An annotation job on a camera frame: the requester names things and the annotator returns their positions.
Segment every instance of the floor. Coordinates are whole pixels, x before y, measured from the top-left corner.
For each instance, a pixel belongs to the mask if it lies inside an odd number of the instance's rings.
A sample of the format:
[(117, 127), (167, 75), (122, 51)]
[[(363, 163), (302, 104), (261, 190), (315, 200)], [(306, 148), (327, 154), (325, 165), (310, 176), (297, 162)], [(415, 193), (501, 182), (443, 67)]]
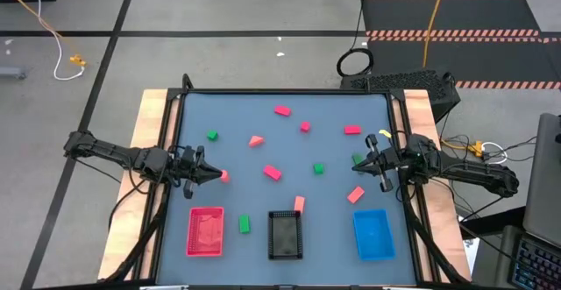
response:
[[(543, 31), (561, 32), (561, 0), (528, 0)], [(56, 44), (51, 37), (0, 37), (0, 64), (25, 67), (24, 81), (0, 81), (0, 280), (17, 289), (30, 263), (47, 211), (65, 165), (62, 146), (81, 121), (90, 90), (110, 41), (123, 0), (59, 0), (44, 4), (44, 18), (62, 31), (102, 31), (107, 37), (70, 39), (89, 63), (83, 77), (52, 77)], [(215, 31), (205, 37), (122, 37), (103, 78), (89, 129), (101, 139), (128, 145), (146, 88), (177, 87), (189, 73), (197, 87), (337, 88), (335, 64), (352, 43), (359, 0), (131, 0), (123, 31)], [(39, 31), (40, 25), (18, 4), (0, 4), (0, 31)], [(232, 37), (220, 31), (270, 31)], [(278, 37), (300, 31), (300, 37)], [(344, 65), (350, 71), (364, 61)], [(75, 68), (64, 63), (61, 74)], [(561, 110), (557, 90), (460, 89), (462, 103), (451, 113), (444, 135), (459, 133), (502, 145), (536, 134), (539, 114)], [(512, 156), (531, 155), (520, 148)], [(120, 175), (115, 166), (94, 165)], [(508, 166), (521, 180), (520, 194), (482, 215), (524, 204), (531, 161)], [(107, 219), (118, 184), (83, 166), (71, 176), (60, 215), (52, 228), (36, 274), (24, 285), (61, 286), (94, 282), (107, 237)], [(483, 189), (457, 184), (475, 209), (493, 197)], [(492, 258), (494, 254), (483, 256)], [(478, 260), (474, 279), (486, 284), (494, 263)]]

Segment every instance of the white cable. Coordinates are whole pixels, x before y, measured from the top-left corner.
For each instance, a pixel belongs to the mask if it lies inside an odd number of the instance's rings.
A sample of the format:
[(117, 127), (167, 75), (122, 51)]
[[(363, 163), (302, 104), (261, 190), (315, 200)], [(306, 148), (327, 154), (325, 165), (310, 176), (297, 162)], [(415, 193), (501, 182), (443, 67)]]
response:
[(41, 26), (43, 26), (43, 28), (45, 28), (46, 30), (50, 31), (52, 33), (52, 35), (54, 36), (54, 40), (56, 40), (56, 45), (59, 47), (59, 59), (56, 61), (56, 66), (54, 67), (54, 71), (53, 71), (53, 76), (55, 79), (59, 80), (59, 81), (68, 81), (68, 80), (72, 80), (75, 79), (79, 76), (82, 76), (82, 74), (84, 74), (84, 70), (86, 69), (85, 67), (80, 67), (80, 72), (78, 72), (75, 75), (72, 75), (70, 77), (67, 78), (61, 78), (59, 77), (56, 72), (59, 69), (59, 65), (60, 65), (60, 61), (62, 60), (62, 46), (60, 46), (60, 41), (59, 41), (59, 37), (56, 35), (56, 32), (54, 32), (52, 29), (48, 28), (44, 23), (43, 23), (43, 18), (41, 18), (41, 0), (37, 0), (38, 3), (38, 10), (37, 10), (37, 16), (39, 17), (39, 23), (41, 24)]
[(499, 150), (501, 150), (501, 154), (502, 154), (502, 156), (503, 156), (503, 159), (502, 159), (502, 160), (500, 160), (500, 161), (498, 161), (498, 162), (492, 162), (492, 163), (490, 163), (490, 164), (502, 164), (502, 163), (504, 163), (504, 162), (507, 161), (507, 159), (508, 159), (507, 152), (506, 152), (500, 145), (497, 145), (497, 144), (494, 143), (494, 142), (484, 142), (483, 144), (481, 144), (481, 151), (485, 151), (485, 145), (494, 145), (494, 146), (496, 146)]

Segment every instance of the yellow connector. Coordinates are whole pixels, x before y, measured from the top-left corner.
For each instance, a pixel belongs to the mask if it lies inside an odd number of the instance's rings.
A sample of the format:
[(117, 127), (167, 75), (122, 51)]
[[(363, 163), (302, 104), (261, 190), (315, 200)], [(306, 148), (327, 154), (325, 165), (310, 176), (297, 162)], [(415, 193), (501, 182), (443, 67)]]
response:
[(70, 57), (70, 62), (74, 63), (78, 67), (86, 67), (86, 61), (82, 59), (80, 54)]
[(476, 157), (480, 158), (483, 156), (483, 142), (477, 140), (475, 145), (470, 145), (470, 152)]

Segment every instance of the blue tabletop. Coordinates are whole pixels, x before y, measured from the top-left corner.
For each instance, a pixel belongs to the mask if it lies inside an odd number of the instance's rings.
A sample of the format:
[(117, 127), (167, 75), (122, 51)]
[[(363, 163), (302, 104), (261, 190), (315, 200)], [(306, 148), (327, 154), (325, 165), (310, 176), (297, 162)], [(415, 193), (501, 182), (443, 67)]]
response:
[[(273, 113), (284, 105), (290, 117)], [(383, 95), (206, 95), (188, 94), (179, 145), (204, 145), (206, 160), (229, 172), (228, 184), (213, 180), (195, 187), (192, 200), (172, 188), (161, 248), (159, 285), (414, 285), (402, 205), (394, 192), (380, 191), (380, 178), (351, 170), (352, 154), (366, 156), (365, 136), (390, 131)], [(309, 133), (300, 132), (303, 121)], [(357, 124), (362, 134), (348, 136)], [(218, 139), (209, 141), (209, 130)], [(251, 148), (251, 136), (265, 143)], [(379, 135), (379, 148), (390, 146)], [(313, 165), (323, 163), (324, 174)], [(279, 181), (263, 174), (265, 165), (282, 171)], [(396, 185), (396, 173), (388, 177)], [(361, 186), (355, 203), (346, 196)], [(292, 210), (295, 197), (306, 198), (302, 215), (303, 259), (267, 258), (267, 215)], [(224, 253), (217, 258), (185, 255), (188, 215), (193, 207), (224, 207)], [(359, 258), (352, 214), (384, 209), (394, 239), (395, 258)], [(251, 233), (240, 234), (238, 217), (248, 215)]]

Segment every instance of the pink block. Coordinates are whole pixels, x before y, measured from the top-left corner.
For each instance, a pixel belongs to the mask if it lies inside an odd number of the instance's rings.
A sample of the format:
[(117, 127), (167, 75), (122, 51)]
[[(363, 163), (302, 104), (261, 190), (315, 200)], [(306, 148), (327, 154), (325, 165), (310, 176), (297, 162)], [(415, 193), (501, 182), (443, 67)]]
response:
[(272, 166), (265, 166), (265, 169), (263, 170), (263, 173), (265, 173), (265, 175), (269, 176), (270, 178), (272, 178), (274, 180), (279, 180), (282, 176), (281, 171), (279, 171), (278, 169), (276, 169)]
[(274, 112), (279, 114), (279, 115), (283, 115), (283, 116), (290, 116), (290, 108), (286, 107), (286, 106), (277, 106), (274, 108)]
[(224, 183), (230, 182), (230, 175), (228, 174), (228, 171), (222, 170), (222, 176), (220, 176), (220, 180)]
[(309, 122), (302, 122), (302, 124), (300, 125), (300, 130), (302, 132), (308, 132), (310, 127), (311, 125), (309, 124)]
[(344, 134), (360, 134), (360, 133), (361, 133), (360, 126), (348, 125), (344, 127)]
[(249, 140), (249, 146), (254, 147), (254, 146), (262, 144), (264, 141), (265, 141), (265, 139), (263, 139), (263, 137), (252, 136), (252, 139)]
[(302, 197), (302, 196), (296, 196), (295, 199), (295, 211), (300, 211), (300, 214), (304, 213), (304, 202), (306, 201), (306, 198)]
[(354, 190), (347, 196), (347, 199), (351, 203), (357, 202), (357, 200), (365, 193), (365, 190), (360, 186), (354, 188)]

